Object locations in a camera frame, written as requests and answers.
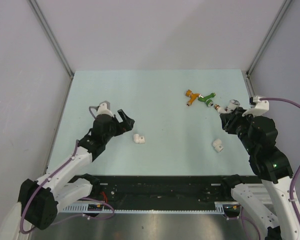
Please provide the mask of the white elbow pipe fitting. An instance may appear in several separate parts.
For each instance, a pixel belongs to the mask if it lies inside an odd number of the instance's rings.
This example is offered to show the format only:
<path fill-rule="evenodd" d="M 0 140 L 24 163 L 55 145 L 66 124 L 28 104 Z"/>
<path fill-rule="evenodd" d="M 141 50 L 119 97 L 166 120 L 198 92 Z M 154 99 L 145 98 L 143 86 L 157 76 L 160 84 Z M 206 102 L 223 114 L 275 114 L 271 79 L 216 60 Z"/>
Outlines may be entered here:
<path fill-rule="evenodd" d="M 136 144 L 144 144 L 146 142 L 146 139 L 145 136 L 136 133 L 133 135 L 133 141 Z"/>
<path fill-rule="evenodd" d="M 219 138 L 213 141 L 212 146 L 218 153 L 220 153 L 224 149 L 223 143 Z"/>

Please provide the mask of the grey white water faucet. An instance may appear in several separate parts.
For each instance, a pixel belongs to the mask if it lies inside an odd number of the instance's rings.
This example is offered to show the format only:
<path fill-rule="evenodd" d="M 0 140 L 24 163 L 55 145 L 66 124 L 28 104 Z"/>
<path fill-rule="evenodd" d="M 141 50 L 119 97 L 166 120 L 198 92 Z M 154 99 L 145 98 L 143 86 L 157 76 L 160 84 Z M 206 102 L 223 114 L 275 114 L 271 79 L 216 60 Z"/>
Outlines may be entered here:
<path fill-rule="evenodd" d="M 241 103 L 238 100 L 231 99 L 226 107 L 222 107 L 218 104 L 215 104 L 213 107 L 219 114 L 230 114 L 240 105 Z"/>

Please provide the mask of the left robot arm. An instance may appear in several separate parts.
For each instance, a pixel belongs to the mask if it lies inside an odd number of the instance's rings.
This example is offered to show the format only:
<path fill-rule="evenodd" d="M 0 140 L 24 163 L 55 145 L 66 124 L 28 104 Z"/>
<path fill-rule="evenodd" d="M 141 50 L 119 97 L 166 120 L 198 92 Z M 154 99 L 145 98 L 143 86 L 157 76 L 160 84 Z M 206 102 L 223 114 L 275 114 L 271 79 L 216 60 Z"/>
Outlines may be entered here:
<path fill-rule="evenodd" d="M 76 140 L 74 150 L 56 169 L 36 180 L 26 179 L 20 186 L 18 203 L 21 204 L 19 230 L 24 229 L 28 221 L 33 227 L 45 230 L 53 224 L 57 214 L 68 205 L 88 198 L 95 200 L 100 196 L 101 188 L 85 178 L 70 182 L 77 172 L 91 164 L 106 149 L 107 143 L 134 128 L 135 120 L 120 109 L 118 121 L 106 106 L 96 107 L 92 127 L 80 140 Z"/>

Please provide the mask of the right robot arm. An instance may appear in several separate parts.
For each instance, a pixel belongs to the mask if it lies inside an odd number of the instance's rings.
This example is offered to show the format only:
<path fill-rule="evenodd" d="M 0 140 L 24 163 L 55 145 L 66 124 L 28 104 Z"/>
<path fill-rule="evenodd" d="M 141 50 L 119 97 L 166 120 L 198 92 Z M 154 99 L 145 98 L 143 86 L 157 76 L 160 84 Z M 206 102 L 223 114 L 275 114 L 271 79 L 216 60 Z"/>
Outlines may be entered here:
<path fill-rule="evenodd" d="M 265 116 L 237 107 L 221 113 L 222 129 L 236 135 L 249 155 L 252 172 L 261 180 L 272 201 L 272 213 L 255 197 L 239 175 L 224 180 L 221 196 L 235 199 L 246 211 L 265 240 L 300 240 L 300 203 L 287 156 L 276 147 L 278 131 L 275 122 Z"/>

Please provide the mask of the green water faucet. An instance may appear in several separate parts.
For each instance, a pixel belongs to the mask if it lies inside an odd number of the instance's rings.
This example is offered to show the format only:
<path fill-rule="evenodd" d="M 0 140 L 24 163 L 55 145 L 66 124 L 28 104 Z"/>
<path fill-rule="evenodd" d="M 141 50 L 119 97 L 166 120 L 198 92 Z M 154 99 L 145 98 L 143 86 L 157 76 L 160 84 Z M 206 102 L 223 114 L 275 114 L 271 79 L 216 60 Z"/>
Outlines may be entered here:
<path fill-rule="evenodd" d="M 209 95 L 206 95 L 206 96 L 203 96 L 203 95 L 200 95 L 198 97 L 198 101 L 199 102 L 202 102 L 202 103 L 205 103 L 205 105 L 210 108 L 214 105 L 214 102 L 212 100 L 212 98 L 214 98 L 216 96 L 216 94 L 214 92 L 210 93 Z"/>

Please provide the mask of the yellow water faucet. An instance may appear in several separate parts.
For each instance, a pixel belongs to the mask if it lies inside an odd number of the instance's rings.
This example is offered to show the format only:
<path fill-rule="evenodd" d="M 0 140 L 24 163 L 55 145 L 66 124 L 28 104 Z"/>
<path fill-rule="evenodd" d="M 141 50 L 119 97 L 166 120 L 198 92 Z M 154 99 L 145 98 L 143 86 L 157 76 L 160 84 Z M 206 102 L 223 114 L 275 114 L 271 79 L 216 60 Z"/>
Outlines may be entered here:
<path fill-rule="evenodd" d="M 193 93 L 190 89 L 188 89 L 186 92 L 185 92 L 185 96 L 189 98 L 189 100 L 187 101 L 186 105 L 188 107 L 190 107 L 193 102 L 200 98 L 202 95 L 200 93 Z"/>

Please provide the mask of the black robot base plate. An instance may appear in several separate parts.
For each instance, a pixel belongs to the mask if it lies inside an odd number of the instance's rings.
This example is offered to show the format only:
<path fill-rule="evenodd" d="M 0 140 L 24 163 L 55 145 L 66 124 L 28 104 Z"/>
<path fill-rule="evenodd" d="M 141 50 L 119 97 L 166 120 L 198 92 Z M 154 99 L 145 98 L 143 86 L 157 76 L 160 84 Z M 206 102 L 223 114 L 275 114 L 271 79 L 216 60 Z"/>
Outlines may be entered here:
<path fill-rule="evenodd" d="M 89 198 L 115 210 L 211 210 L 214 202 L 232 202 L 223 176 L 89 175 Z"/>

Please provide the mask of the aluminium frame post right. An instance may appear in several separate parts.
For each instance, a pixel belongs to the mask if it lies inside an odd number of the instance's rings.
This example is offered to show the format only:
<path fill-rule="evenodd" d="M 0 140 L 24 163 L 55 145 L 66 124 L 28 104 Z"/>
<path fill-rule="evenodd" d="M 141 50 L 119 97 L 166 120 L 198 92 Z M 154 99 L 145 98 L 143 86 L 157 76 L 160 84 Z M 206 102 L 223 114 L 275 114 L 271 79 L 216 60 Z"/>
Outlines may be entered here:
<path fill-rule="evenodd" d="M 273 39 L 276 31 L 279 29 L 284 17 L 286 16 L 287 12 L 289 11 L 293 3 L 294 0 L 284 0 L 283 3 L 281 4 L 277 14 L 275 15 L 273 22 L 271 23 L 268 31 L 266 32 L 265 37 L 261 42 L 261 45 L 259 46 L 255 56 L 252 59 L 252 62 L 249 64 L 249 67 L 245 72 L 248 77 L 250 77 L 253 71 L 255 70 L 258 62 L 263 56 L 266 48 L 268 47 L 269 43 Z"/>

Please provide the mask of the aluminium frame post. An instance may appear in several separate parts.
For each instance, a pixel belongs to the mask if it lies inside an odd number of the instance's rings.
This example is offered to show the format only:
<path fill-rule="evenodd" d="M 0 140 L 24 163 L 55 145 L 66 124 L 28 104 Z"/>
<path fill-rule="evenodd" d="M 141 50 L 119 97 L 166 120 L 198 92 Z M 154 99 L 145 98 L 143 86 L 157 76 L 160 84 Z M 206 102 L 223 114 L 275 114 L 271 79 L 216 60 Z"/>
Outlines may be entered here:
<path fill-rule="evenodd" d="M 63 66 L 64 70 L 66 71 L 67 75 L 72 80 L 74 77 L 74 71 L 72 70 L 48 20 L 42 11 L 39 3 L 37 0 L 27 0 L 27 3 L 32 10 L 34 16 L 36 17 L 41 29 L 43 30 L 47 40 L 49 41 L 52 49 L 54 50 L 58 60 L 60 61 L 61 65 Z"/>
<path fill-rule="evenodd" d="M 283 3 L 281 4 L 277 14 L 275 15 L 273 22 L 271 23 L 268 31 L 266 32 L 265 37 L 261 42 L 261 45 L 259 46 L 255 56 L 252 59 L 252 62 L 249 64 L 249 67 L 245 72 L 248 77 L 250 77 L 253 71 L 255 70 L 258 62 L 263 56 L 266 48 L 268 47 L 269 43 L 273 39 L 276 31 L 279 29 L 284 17 L 286 16 L 287 12 L 289 11 L 293 3 L 294 0 L 284 0 Z"/>

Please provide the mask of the aluminium frame post left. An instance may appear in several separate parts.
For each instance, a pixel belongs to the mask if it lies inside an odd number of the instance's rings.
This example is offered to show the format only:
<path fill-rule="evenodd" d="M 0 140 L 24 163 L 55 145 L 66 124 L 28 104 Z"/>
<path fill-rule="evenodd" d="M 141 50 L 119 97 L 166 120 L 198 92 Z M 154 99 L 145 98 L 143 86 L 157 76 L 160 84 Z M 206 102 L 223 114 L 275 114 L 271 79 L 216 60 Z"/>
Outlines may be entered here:
<path fill-rule="evenodd" d="M 52 49 L 54 50 L 58 60 L 60 61 L 61 65 L 63 66 L 64 70 L 66 71 L 67 75 L 72 80 L 74 77 L 74 71 L 72 70 L 48 20 L 42 11 L 39 3 L 37 0 L 27 0 L 27 3 L 32 10 L 34 16 L 36 17 L 41 29 L 43 30 L 47 40 L 49 41 Z"/>

